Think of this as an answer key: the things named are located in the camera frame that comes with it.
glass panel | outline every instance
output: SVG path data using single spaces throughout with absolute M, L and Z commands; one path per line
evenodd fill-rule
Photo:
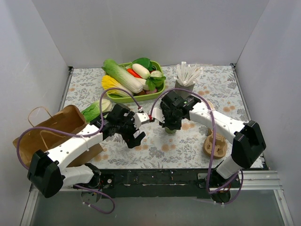
M 117 198 L 115 202 L 115 211 L 104 215 L 83 205 L 81 192 L 59 192 L 49 199 L 39 194 L 31 225 L 284 225 L 272 190 L 243 190 L 224 208 L 193 197 Z M 109 210 L 111 202 L 101 199 L 96 206 Z

brown paper bag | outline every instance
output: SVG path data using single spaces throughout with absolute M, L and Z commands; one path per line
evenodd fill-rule
M 82 131 L 82 129 L 85 128 L 86 125 L 87 124 L 85 118 L 80 113 L 79 109 L 74 105 L 69 105 L 65 107 L 63 110 L 56 113 L 55 115 L 53 116 L 50 115 L 50 118 L 48 120 L 40 123 L 37 126 L 44 126 L 44 127 L 57 129 L 67 133 L 77 134 L 80 131 Z M 13 141 L 15 147 L 17 145 L 18 139 L 19 138 L 16 138 Z M 21 159 L 27 166 L 30 166 L 32 156 L 37 150 L 40 149 L 46 152 L 51 148 L 61 145 L 68 139 L 70 139 L 69 136 L 64 136 L 48 130 L 40 130 L 40 129 L 31 130 L 28 133 L 26 133 L 21 139 L 20 142 Z M 68 165 L 68 167 L 83 165 L 102 151 L 103 151 L 102 147 L 99 144 L 96 144 L 93 147 L 91 147 L 89 151 L 85 151 L 74 161 L 72 161 Z

plastic vegetable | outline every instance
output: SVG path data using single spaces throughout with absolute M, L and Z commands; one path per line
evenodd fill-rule
M 156 70 L 157 70 L 156 66 L 153 65 L 153 66 L 151 66 L 151 70 L 149 70 L 149 71 L 156 71 Z
M 129 72 L 123 67 L 120 67 L 114 60 L 107 59 L 103 63 L 104 71 L 116 79 L 119 83 L 125 86 L 133 93 L 139 93 L 142 91 L 142 84 L 139 83 Z
M 105 90 L 109 89 L 109 88 L 113 88 L 113 87 L 117 87 L 117 88 L 121 88 L 121 89 L 124 89 L 126 90 L 127 92 L 129 92 L 130 94 L 133 94 L 132 91 L 128 90 L 127 88 L 125 88 L 123 85 L 121 85 L 119 82 L 117 82 L 114 78 L 112 78 L 111 76 L 108 76 L 108 75 L 105 75 L 103 77 L 103 80 L 102 80 L 102 86 Z M 114 89 L 114 90 L 110 90 L 108 91 L 108 93 L 110 94 L 116 94 L 116 95 L 119 95 L 119 96 L 122 96 L 122 97 L 128 97 L 128 94 L 121 91 L 121 90 L 117 90 L 117 89 Z
M 161 78 L 163 75 L 160 71 L 153 71 L 153 72 L 150 73 L 150 76 L 152 78 L 154 78 L 154 77 Z
M 132 68 L 143 79 L 147 79 L 151 75 L 149 70 L 140 64 L 133 64 Z
M 153 71 L 152 69 L 152 64 L 151 64 L 151 60 L 146 58 L 146 57 L 142 57 L 139 59 L 134 60 L 129 66 L 127 66 L 126 68 L 131 68 L 133 64 L 140 64 L 143 67 L 145 67 L 147 70 L 149 71 Z
M 149 77 L 145 84 L 147 84 L 150 88 L 150 90 L 154 90 L 156 87 L 160 87 L 162 86 L 162 84 L 164 83 L 164 80 L 166 79 L 165 76 L 158 78 L 158 77 Z
M 146 85 L 146 80 L 145 79 L 136 78 L 136 80 L 138 80 L 143 85 L 144 90 L 150 90 L 149 86 Z
M 103 112 L 108 112 L 112 108 L 112 103 L 110 100 L 107 99 L 102 99 L 102 111 Z M 99 114 L 99 100 L 96 100 L 94 103 L 92 103 L 89 107 L 87 107 L 85 110 L 81 112 L 84 117 L 86 122 L 90 122 L 93 119 L 95 119 Z
M 145 92 L 142 90 L 140 93 L 137 93 L 136 96 L 143 96 L 145 95 Z
M 127 69 L 127 72 L 129 72 L 135 78 L 140 78 L 141 79 L 140 75 L 138 75 L 132 68 Z
M 157 92 L 157 89 L 154 89 L 153 91 L 148 90 L 148 91 L 146 91 L 145 93 L 146 93 L 146 94 L 152 94 L 152 93 L 156 93 L 156 92 Z

cable tie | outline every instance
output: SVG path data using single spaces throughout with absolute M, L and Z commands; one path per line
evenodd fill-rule
M 88 145 L 88 142 L 87 140 L 85 139 L 84 135 L 80 134 L 80 138 L 83 138 L 84 141 L 86 142 L 86 145 L 87 145 L 87 151 L 89 151 L 89 145 Z
M 208 110 L 208 113 L 215 111 L 214 108 L 213 109 L 207 109 L 207 110 Z

green tray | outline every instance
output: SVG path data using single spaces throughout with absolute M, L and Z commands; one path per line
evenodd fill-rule
M 119 64 L 120 66 L 128 66 L 130 63 L 124 63 L 124 64 Z M 153 66 L 156 67 L 156 69 L 158 71 L 160 71 L 163 74 L 162 68 L 160 66 L 160 64 L 158 64 L 158 62 L 156 61 L 152 61 L 151 60 L 151 64 Z M 136 96 L 135 99 L 137 101 L 144 101 L 144 100 L 151 100 L 151 99 L 155 99 L 158 96 L 160 96 L 160 94 L 165 90 L 165 81 L 163 83 L 163 85 L 159 88 L 157 88 L 158 92 L 157 93 L 152 93 L 152 94 L 146 94 L 146 95 L 142 95 L 142 96 Z M 107 93 L 107 96 L 109 99 L 111 99 L 113 102 L 115 103 L 129 103 L 129 102 L 134 102 L 133 99 L 131 97 L 120 97 L 116 94 L 109 94 Z

